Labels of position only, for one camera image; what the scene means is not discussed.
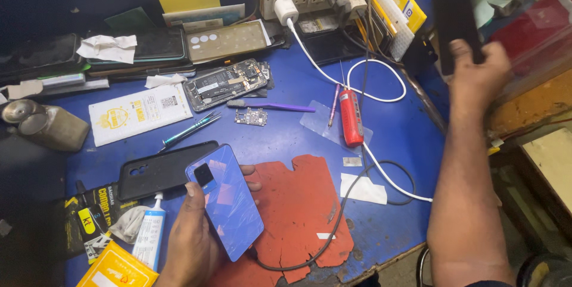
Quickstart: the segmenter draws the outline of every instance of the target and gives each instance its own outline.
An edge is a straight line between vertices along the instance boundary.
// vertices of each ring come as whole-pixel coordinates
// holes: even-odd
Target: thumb
[[[185,184],[187,194],[185,201],[181,205],[179,218],[183,218],[185,222],[202,221],[205,215],[205,195],[203,189],[196,182],[187,182]]]
[[[463,39],[455,39],[449,43],[449,49],[455,58],[455,69],[474,64],[472,49]]]

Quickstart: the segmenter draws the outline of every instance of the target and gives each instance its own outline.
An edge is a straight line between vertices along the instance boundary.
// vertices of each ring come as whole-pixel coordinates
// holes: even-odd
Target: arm
[[[483,47],[484,64],[472,61],[463,40],[451,43],[455,76],[450,124],[429,219],[427,242],[433,282],[462,287],[481,280],[514,285],[487,158],[483,117],[510,80],[499,43]]]

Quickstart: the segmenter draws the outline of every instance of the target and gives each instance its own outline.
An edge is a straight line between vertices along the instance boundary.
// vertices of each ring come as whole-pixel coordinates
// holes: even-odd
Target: blue screwdriver
[[[200,130],[202,128],[204,128],[205,126],[213,123],[214,121],[218,120],[219,118],[221,118],[222,116],[218,116],[219,113],[212,111],[209,113],[209,115],[206,115],[205,117],[203,117],[202,119],[200,119],[200,121],[196,122],[195,124],[191,125],[191,127],[189,127],[187,130],[182,131],[181,133],[163,141],[163,145],[165,147],[163,147],[161,150],[159,150],[159,152],[157,153],[161,153],[164,150],[168,149],[169,147],[179,143],[179,141],[181,141],[183,138],[186,138],[187,136],[189,136],[190,134],[194,133],[197,130]]]

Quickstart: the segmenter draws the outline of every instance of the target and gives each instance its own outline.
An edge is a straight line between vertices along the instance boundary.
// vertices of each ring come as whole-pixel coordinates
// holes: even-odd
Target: toothbrush
[[[277,108],[280,110],[287,110],[287,111],[298,111],[298,112],[311,112],[314,113],[316,111],[313,107],[308,106],[297,106],[297,105],[289,105],[289,104],[278,104],[278,103],[262,103],[262,104],[247,104],[243,99],[232,99],[226,102],[228,107],[262,107],[262,108]]]

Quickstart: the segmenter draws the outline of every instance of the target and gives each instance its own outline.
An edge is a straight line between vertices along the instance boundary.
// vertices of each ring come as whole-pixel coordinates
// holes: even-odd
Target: screwdriver
[[[341,81],[344,91],[340,93],[341,123],[344,127],[344,139],[348,147],[363,144],[363,126],[359,111],[358,98],[354,91],[347,89],[344,71],[341,71]]]
[[[217,113],[215,111],[212,111],[208,115],[206,115],[205,117],[201,118],[200,121],[191,125],[191,127],[189,127],[187,130],[184,130],[181,133],[174,135],[173,137],[171,137],[167,140],[164,140],[163,141],[164,147],[161,150],[159,150],[159,152],[157,152],[157,153],[163,152],[164,150],[175,145],[176,143],[181,141],[183,138],[186,138],[187,136],[189,136],[193,132],[198,131],[198,130],[204,128],[205,126],[217,121],[219,118],[221,118],[221,116],[218,116],[218,117],[215,117],[215,116],[217,116],[219,114],[220,114],[220,112]]]
[[[344,75],[343,68],[341,69],[341,75]],[[338,103],[338,94],[340,93],[340,85],[336,84],[336,93],[333,95],[332,110],[329,112],[328,128],[332,127],[333,117],[336,115],[336,104]]]

